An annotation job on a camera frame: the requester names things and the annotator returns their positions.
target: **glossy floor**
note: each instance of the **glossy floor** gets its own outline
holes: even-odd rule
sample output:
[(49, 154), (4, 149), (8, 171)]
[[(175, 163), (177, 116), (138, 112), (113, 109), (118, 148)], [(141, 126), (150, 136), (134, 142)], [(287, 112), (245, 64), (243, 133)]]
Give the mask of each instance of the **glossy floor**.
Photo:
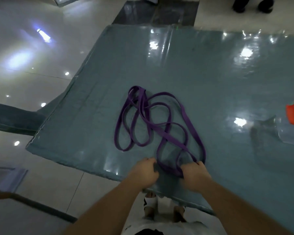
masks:
[[(60, 94), (126, 1), (79, 0), (59, 8), (53, 0), (0, 0), (0, 103), (37, 110)], [(233, 0), (190, 1), (199, 1), (195, 28), (294, 34), (294, 0), (276, 0), (270, 15), (256, 11), (260, 0), (243, 14), (231, 10)], [(24, 149), (30, 139), (0, 132), (0, 166), (29, 169), (19, 194), (79, 216), (117, 184), (30, 154)], [(141, 216), (142, 197), (129, 220)]]

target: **purple resistance band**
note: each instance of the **purple resistance band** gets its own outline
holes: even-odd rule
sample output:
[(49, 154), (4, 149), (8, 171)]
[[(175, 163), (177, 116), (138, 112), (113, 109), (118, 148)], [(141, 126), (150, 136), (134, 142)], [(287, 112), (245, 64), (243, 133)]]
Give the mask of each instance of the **purple resistance band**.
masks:
[[(189, 132), (191, 133), (191, 135), (193, 136), (193, 138), (195, 139), (195, 141), (197, 142), (197, 144), (201, 148), (202, 153), (203, 153), (202, 162), (205, 163), (205, 161), (206, 161), (206, 150), (205, 150), (204, 145), (201, 142), (201, 140), (200, 140), (194, 126), (192, 125), (190, 119), (188, 118), (188, 116), (187, 116), (187, 114), (185, 112), (184, 106), (175, 98), (174, 95), (172, 95), (172, 94), (170, 94), (168, 92), (160, 92), (160, 93), (154, 94), (151, 97), (147, 98), (146, 89), (144, 89), (144, 88), (142, 88), (140, 86), (133, 86), (133, 87), (131, 87), (129, 89), (128, 97), (127, 97), (127, 99), (126, 99), (126, 101), (125, 101), (125, 103), (124, 103), (124, 105), (122, 107), (121, 113), (120, 113), (118, 121), (117, 121), (117, 125), (115, 126), (114, 144), (115, 144), (117, 149), (119, 149), (119, 150), (121, 150), (123, 152), (130, 150), (131, 147), (134, 144), (137, 144), (140, 147), (147, 146), (150, 143), (150, 140), (151, 140), (151, 130), (153, 130), (153, 131), (157, 132), (157, 134), (159, 134), (162, 137), (162, 140), (161, 140), (161, 142), (160, 142), (160, 144), (158, 146), (157, 153), (156, 153), (156, 158), (157, 158), (158, 165), (166, 173), (170, 173), (170, 174), (176, 175), (178, 177), (183, 177), (183, 172), (182, 172), (180, 166), (178, 165), (179, 157), (180, 157), (181, 153), (183, 151), (188, 152), (190, 154), (190, 156), (192, 157), (192, 160), (194, 162), (197, 162), (197, 159), (194, 157), (193, 154), (190, 153), (190, 151), (187, 148), (187, 143), (188, 143), (188, 132), (187, 132), (187, 130), (182, 125), (171, 121), (172, 120), (172, 114), (171, 114), (170, 106), (168, 106), (166, 103), (163, 103), (163, 102), (155, 102), (155, 103), (149, 104), (149, 101), (151, 99), (153, 99), (153, 98), (155, 98), (157, 96), (160, 96), (160, 95), (170, 96), (170, 97), (174, 98), (179, 103), (179, 105), (181, 107), (181, 113), (182, 113), (182, 117), (184, 119), (184, 122), (185, 122)], [(159, 106), (159, 105), (165, 106), (165, 107), (168, 108), (169, 116), (168, 116), (167, 122), (155, 124), (155, 123), (150, 121), (150, 109), (153, 106)], [(137, 109), (137, 111), (134, 114), (131, 126), (129, 128), (126, 125), (125, 117), (126, 117), (126, 112), (132, 106), (134, 106)], [(135, 128), (138, 116), (140, 116), (147, 125), (147, 131), (148, 131), (149, 137), (148, 137), (148, 140), (146, 142), (144, 142), (144, 143), (140, 143), (140, 142), (136, 141), (135, 137), (134, 137), (134, 128)], [(130, 144), (125, 149), (122, 149), (120, 147), (119, 141), (118, 141), (119, 132), (120, 132), (120, 128), (121, 128), (122, 124), (123, 124), (125, 130), (128, 132), (130, 138), (131, 138)], [(171, 136), (169, 134), (170, 129), (171, 129), (171, 127), (170, 127), (171, 124), (175, 124), (175, 125), (180, 126), (181, 129), (184, 131), (185, 140), (184, 140), (183, 143), (179, 142), (176, 138), (174, 138), (173, 136)], [(175, 160), (176, 168), (172, 168), (172, 167), (169, 167), (169, 166), (165, 165), (159, 159), (160, 149), (167, 141), (169, 141), (169, 142), (173, 143), (174, 145), (178, 146), (179, 148), (181, 148), (181, 151), (177, 155), (176, 160)]]

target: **gray exercise mat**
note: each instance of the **gray exercise mat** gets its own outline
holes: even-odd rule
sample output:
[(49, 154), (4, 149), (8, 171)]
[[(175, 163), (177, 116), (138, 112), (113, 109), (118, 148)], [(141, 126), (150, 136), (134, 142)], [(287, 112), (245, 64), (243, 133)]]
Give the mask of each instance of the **gray exercise mat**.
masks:
[[(188, 27), (108, 26), (27, 150), (66, 166), (122, 180), (144, 157), (155, 156), (160, 137), (121, 152), (114, 146), (116, 120), (130, 87), (147, 94), (168, 91), (186, 112), (207, 149), (212, 177), (294, 232), (294, 146), (275, 133), (278, 111), (294, 100), (294, 36), (196, 31)], [(172, 99), (173, 121), (182, 123)], [(166, 121), (165, 108), (151, 111)], [(136, 137), (146, 139), (137, 122)], [(173, 127), (172, 134), (183, 139)], [(129, 142), (124, 130), (120, 144)], [(199, 156), (191, 138), (190, 150)], [(173, 164), (179, 150), (166, 145), (161, 159)], [(158, 194), (212, 212), (199, 194), (161, 172)]]

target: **hand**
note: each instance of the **hand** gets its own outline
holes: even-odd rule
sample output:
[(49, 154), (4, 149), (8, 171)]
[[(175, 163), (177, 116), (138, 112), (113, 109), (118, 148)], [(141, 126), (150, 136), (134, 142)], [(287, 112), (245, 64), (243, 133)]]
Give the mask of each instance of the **hand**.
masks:
[(138, 161), (129, 172), (127, 179), (140, 189), (151, 187), (159, 177), (159, 172), (154, 172), (155, 163), (155, 158), (144, 158)]
[(207, 181), (212, 180), (203, 162), (192, 162), (181, 166), (184, 179), (182, 184), (185, 189), (200, 193)]

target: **clear plastic container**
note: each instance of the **clear plastic container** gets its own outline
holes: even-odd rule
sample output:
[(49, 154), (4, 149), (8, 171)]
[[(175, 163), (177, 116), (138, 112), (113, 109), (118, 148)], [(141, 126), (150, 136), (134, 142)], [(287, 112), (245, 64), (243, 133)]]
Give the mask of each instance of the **clear plastic container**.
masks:
[(275, 124), (282, 142), (294, 144), (294, 104), (277, 113)]

